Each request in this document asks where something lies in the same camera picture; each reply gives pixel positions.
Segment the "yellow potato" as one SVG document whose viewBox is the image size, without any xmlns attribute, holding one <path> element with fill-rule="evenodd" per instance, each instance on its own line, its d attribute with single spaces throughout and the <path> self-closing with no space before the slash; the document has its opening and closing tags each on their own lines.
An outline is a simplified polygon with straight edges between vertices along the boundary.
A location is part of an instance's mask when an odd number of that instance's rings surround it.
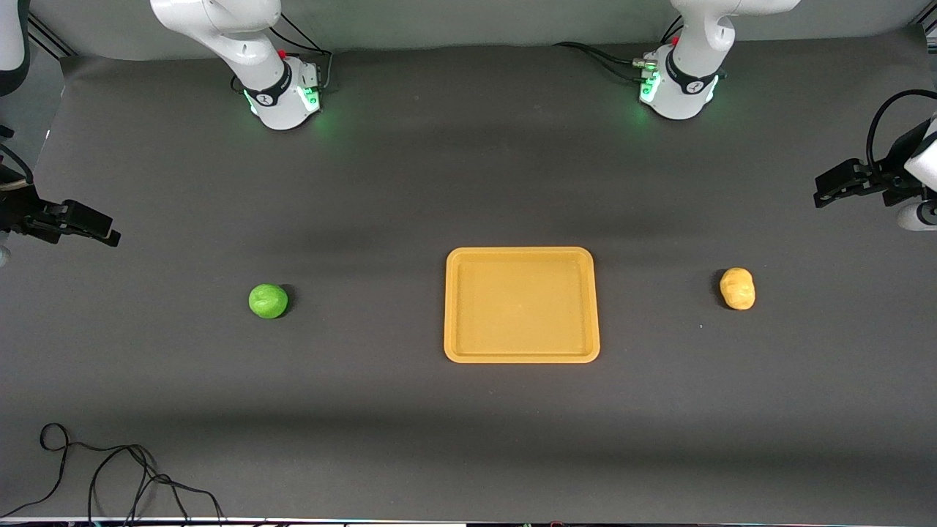
<svg viewBox="0 0 937 527">
<path fill-rule="evenodd" d="M 753 274 L 742 267 L 728 268 L 719 282 L 724 304 L 732 310 L 749 310 L 756 301 Z"/>
</svg>

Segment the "green lime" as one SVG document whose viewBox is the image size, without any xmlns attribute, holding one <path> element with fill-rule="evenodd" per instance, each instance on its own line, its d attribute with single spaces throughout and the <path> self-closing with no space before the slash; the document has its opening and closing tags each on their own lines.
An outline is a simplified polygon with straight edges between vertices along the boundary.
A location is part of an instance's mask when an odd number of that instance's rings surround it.
<svg viewBox="0 0 937 527">
<path fill-rule="evenodd" d="M 248 307 L 261 319 L 277 319 L 290 307 L 290 297 L 280 285 L 262 283 L 249 291 Z"/>
</svg>

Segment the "yellow plastic tray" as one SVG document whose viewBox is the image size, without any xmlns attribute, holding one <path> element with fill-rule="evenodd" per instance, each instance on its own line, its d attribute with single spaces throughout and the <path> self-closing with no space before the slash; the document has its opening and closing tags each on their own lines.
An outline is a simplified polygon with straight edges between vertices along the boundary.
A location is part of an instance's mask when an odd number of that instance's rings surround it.
<svg viewBox="0 0 937 527">
<path fill-rule="evenodd" d="M 460 247 L 446 260 L 443 350 L 459 364 L 586 364 L 600 353 L 592 254 Z"/>
</svg>

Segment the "dark grey table mat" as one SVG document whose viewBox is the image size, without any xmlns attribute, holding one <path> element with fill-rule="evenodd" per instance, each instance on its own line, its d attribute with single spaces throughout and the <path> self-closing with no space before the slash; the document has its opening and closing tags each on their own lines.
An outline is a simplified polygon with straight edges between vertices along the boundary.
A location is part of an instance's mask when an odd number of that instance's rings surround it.
<svg viewBox="0 0 937 527">
<path fill-rule="evenodd" d="M 687 122 L 556 47 L 344 53 L 284 133 L 220 60 L 63 68 L 38 187 L 123 238 L 10 241 L 0 514 L 59 422 L 234 517 L 937 525 L 937 233 L 811 198 L 930 87 L 920 28 L 736 44 Z M 588 250 L 599 356 L 449 360 L 460 247 Z"/>
</svg>

